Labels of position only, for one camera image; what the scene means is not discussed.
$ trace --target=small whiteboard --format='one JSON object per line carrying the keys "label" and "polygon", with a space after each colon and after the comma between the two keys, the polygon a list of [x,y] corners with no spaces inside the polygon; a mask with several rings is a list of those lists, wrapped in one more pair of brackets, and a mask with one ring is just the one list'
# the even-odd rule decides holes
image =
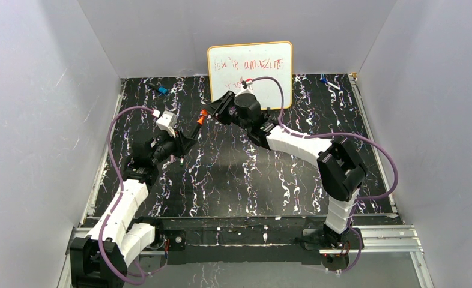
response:
{"label": "small whiteboard", "polygon": [[[208,49],[211,100],[227,90],[236,94],[241,81],[260,76],[277,79],[284,91],[284,108],[292,104],[292,44],[289,41],[213,46]],[[261,109],[280,109],[280,91],[275,82],[260,80],[252,85]]]}

